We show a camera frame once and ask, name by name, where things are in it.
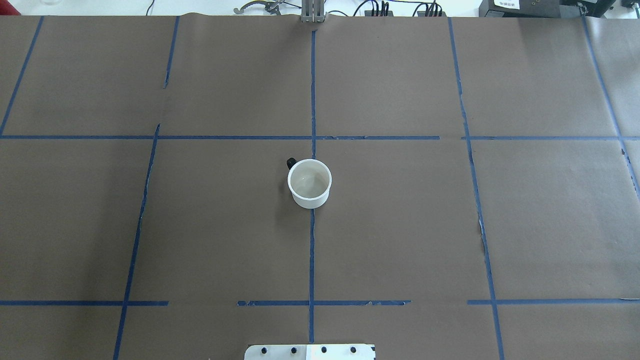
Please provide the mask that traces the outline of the white smiley face mug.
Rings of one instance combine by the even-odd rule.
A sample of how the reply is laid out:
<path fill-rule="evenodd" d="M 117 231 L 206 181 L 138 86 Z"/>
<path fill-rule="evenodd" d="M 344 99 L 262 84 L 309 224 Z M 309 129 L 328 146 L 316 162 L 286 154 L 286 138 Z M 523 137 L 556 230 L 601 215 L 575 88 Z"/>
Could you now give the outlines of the white smiley face mug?
<path fill-rule="evenodd" d="M 294 202 L 302 208 L 313 210 L 324 205 L 333 185 L 332 173 L 324 162 L 317 159 L 286 160 L 288 174 L 286 184 Z"/>

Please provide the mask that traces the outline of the brown paper table cover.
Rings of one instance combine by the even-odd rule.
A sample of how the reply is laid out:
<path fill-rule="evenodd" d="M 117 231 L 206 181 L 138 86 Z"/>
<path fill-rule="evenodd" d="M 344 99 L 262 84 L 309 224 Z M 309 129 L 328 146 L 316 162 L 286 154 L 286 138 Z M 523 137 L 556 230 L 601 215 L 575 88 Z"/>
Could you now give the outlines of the brown paper table cover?
<path fill-rule="evenodd" d="M 637 360 L 638 64 L 634 19 L 2 16 L 1 358 Z"/>

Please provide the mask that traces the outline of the black power strip left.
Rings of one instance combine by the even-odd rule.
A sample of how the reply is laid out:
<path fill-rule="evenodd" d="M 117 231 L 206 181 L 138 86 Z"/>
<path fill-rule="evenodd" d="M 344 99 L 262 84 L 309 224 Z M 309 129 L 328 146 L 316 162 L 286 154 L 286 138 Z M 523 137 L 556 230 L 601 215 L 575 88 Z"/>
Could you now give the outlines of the black power strip left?
<path fill-rule="evenodd" d="M 371 4 L 371 9 L 363 10 L 363 15 L 368 18 L 386 18 L 393 16 L 393 12 L 390 9 L 390 2 L 386 0 L 367 0 L 366 3 Z"/>

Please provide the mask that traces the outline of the black power strip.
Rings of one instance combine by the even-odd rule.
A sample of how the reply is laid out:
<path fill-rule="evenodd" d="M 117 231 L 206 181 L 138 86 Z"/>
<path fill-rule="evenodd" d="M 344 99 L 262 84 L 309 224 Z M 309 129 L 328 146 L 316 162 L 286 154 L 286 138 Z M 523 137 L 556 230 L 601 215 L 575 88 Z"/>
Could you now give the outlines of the black power strip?
<path fill-rule="evenodd" d="M 393 16 L 393 12 L 390 9 L 390 2 L 386 0 L 367 0 L 366 3 L 371 4 L 371 9 L 363 10 L 363 15 L 368 18 L 386 18 Z"/>
<path fill-rule="evenodd" d="M 445 18 L 446 12 L 443 7 L 436 1 L 419 3 L 413 13 L 412 17 L 416 18 Z"/>

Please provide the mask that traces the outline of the white metal mounting plate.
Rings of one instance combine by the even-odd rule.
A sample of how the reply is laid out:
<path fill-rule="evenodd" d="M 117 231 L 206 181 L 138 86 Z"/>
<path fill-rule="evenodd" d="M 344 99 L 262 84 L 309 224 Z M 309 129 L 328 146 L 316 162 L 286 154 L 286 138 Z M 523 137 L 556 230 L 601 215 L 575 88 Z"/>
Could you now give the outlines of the white metal mounting plate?
<path fill-rule="evenodd" d="M 375 360 L 374 344 L 256 344 L 247 347 L 245 360 Z"/>

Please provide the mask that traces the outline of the black power strip right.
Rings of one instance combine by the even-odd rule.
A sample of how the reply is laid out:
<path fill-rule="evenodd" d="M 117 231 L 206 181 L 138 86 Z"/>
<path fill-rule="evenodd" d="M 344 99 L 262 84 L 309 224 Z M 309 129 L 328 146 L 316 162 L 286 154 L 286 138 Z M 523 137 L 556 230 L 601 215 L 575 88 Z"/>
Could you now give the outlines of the black power strip right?
<path fill-rule="evenodd" d="M 416 18 L 445 18 L 446 12 L 443 7 L 436 1 L 419 3 L 413 13 L 412 17 Z"/>

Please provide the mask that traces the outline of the black equipment box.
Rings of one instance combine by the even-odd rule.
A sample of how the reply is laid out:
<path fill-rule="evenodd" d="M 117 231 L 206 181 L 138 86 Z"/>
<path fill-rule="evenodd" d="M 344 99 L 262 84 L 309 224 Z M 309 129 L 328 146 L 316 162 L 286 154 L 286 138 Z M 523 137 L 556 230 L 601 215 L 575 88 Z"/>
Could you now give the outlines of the black equipment box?
<path fill-rule="evenodd" d="M 483 0 L 480 18 L 601 18 L 614 0 Z"/>

